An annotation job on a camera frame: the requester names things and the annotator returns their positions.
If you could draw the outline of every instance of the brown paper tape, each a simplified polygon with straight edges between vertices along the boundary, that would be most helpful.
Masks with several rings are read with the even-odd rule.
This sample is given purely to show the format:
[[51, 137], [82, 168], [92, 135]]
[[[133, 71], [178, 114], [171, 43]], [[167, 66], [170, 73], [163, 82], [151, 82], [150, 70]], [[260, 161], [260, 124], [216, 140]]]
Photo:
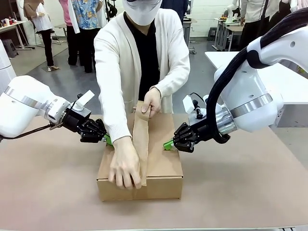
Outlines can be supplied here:
[[137, 151], [140, 162], [140, 176], [142, 186], [146, 186], [146, 173], [148, 165], [148, 146], [149, 146], [149, 116], [150, 110], [147, 110], [146, 113], [141, 112], [143, 102], [138, 101], [136, 113], [135, 113], [135, 122], [133, 129], [133, 145]]

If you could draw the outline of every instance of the hand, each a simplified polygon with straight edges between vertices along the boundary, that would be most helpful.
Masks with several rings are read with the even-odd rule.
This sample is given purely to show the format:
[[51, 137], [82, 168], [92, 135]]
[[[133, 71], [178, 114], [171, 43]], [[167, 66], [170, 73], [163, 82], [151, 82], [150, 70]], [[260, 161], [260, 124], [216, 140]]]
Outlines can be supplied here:
[[152, 88], [145, 94], [141, 112], [146, 113], [151, 107], [150, 118], [152, 118], [156, 113], [159, 113], [161, 100], [160, 91], [157, 88]]
[[113, 146], [115, 147], [115, 154], [110, 164], [108, 180], [110, 182], [115, 181], [121, 189], [131, 190], [133, 183], [136, 189], [141, 188], [139, 158], [131, 138], [128, 136], [120, 138], [114, 141]]
[[244, 22], [245, 22], [245, 17], [244, 18], [241, 18], [241, 26], [244, 26]]

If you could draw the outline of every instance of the person in white cardigan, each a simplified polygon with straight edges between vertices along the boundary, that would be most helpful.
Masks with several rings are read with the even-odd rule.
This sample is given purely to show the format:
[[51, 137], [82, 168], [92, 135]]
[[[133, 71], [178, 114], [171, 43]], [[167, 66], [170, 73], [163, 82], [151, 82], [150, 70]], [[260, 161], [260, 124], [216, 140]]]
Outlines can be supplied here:
[[177, 13], [160, 9], [161, 0], [122, 0], [124, 13], [112, 19], [94, 40], [103, 122], [115, 154], [109, 181], [120, 188], [141, 187], [139, 159], [126, 113], [137, 101], [142, 112], [172, 113], [172, 94], [190, 72], [189, 50]]

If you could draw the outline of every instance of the black shirt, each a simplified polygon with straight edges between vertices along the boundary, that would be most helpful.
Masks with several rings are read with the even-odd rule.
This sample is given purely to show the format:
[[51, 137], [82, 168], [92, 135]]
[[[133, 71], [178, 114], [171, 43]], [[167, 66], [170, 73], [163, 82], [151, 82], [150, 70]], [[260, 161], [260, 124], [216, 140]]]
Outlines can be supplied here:
[[124, 12], [124, 20], [135, 38], [140, 57], [141, 80], [139, 86], [139, 100], [144, 101], [145, 94], [149, 91], [150, 87], [159, 82], [160, 78], [156, 49], [155, 23], [154, 21], [151, 23], [149, 32], [145, 35], [131, 23], [126, 12]]

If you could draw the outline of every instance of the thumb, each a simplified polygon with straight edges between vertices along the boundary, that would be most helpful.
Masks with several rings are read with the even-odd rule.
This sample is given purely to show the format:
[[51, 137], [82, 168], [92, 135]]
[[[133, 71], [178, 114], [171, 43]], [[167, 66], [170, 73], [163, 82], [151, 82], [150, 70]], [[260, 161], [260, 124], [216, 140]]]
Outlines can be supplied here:
[[145, 97], [142, 108], [141, 108], [142, 113], [146, 113], [146, 111], [149, 109], [150, 103], [151, 103], [151, 100], [149, 99], [149, 97]]

